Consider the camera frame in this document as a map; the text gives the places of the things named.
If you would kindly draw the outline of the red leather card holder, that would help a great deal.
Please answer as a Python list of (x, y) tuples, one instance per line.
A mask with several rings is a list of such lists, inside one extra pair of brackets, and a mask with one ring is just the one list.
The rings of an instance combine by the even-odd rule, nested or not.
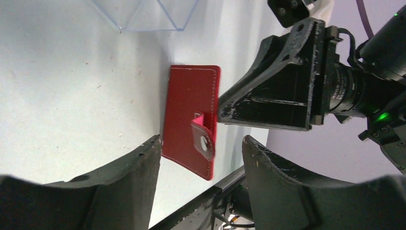
[(210, 181), (214, 175), (221, 69), (172, 65), (162, 137), (162, 156)]

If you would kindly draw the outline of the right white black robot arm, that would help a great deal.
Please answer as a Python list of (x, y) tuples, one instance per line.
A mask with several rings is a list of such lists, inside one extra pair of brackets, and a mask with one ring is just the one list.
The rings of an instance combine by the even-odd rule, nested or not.
[(309, 131), (333, 114), (366, 118), (360, 140), (406, 171), (406, 10), (359, 46), (353, 34), (312, 18), (298, 0), (268, 2), (288, 34), (262, 40), (247, 73), (220, 98), (218, 121)]

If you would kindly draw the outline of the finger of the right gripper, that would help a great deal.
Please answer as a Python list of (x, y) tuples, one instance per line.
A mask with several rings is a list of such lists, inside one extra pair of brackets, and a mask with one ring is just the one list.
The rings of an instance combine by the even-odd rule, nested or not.
[(273, 77), (252, 85), (252, 65), (219, 98), (218, 121), (267, 129), (308, 131), (316, 73), (314, 18), (293, 25), (286, 35)]
[(252, 65), (252, 85), (259, 86), (276, 73), (276, 62), (286, 43), (286, 35), (272, 35), (260, 43), (257, 56)]

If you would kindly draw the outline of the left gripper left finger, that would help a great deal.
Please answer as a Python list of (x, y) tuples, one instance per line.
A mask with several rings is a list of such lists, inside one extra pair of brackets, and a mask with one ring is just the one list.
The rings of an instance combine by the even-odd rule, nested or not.
[(157, 186), (160, 136), (68, 182), (0, 177), (3, 230), (146, 230)]

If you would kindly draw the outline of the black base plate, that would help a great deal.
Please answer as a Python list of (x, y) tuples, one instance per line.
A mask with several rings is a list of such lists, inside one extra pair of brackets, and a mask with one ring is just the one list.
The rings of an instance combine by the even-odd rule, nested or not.
[(198, 195), (152, 230), (253, 230), (243, 166)]

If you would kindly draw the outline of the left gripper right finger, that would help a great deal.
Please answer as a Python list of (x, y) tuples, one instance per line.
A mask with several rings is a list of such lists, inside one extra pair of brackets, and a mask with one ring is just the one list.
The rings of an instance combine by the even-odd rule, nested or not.
[(403, 230), (406, 178), (358, 184), (329, 178), (242, 140), (251, 211), (258, 230)]

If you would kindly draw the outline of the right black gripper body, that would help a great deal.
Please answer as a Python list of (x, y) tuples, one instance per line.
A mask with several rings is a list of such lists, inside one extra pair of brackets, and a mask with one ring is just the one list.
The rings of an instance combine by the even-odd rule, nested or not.
[(326, 26), (322, 20), (315, 19), (315, 64), (316, 73), (312, 97), (310, 124), (322, 125), (330, 111), (331, 96), (334, 92), (334, 63), (338, 61), (336, 47), (342, 41), (336, 26)]

